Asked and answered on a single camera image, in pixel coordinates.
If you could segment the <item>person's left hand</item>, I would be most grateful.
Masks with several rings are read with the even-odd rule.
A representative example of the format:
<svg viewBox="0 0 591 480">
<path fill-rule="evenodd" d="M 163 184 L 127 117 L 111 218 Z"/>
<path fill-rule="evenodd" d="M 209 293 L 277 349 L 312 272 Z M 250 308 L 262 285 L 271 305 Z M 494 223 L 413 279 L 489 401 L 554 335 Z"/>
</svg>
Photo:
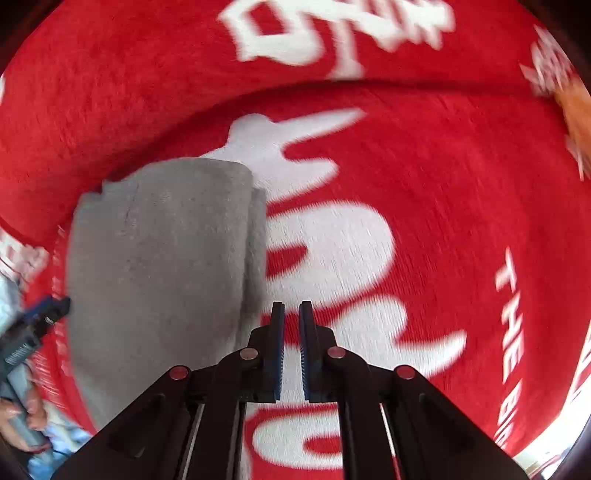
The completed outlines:
<svg viewBox="0 0 591 480">
<path fill-rule="evenodd" d="M 1 436 L 18 450 L 40 454 L 51 444 L 43 434 L 47 426 L 47 413 L 42 397 L 34 384 L 28 384 L 19 396 L 8 382 L 1 386 Z"/>
</svg>

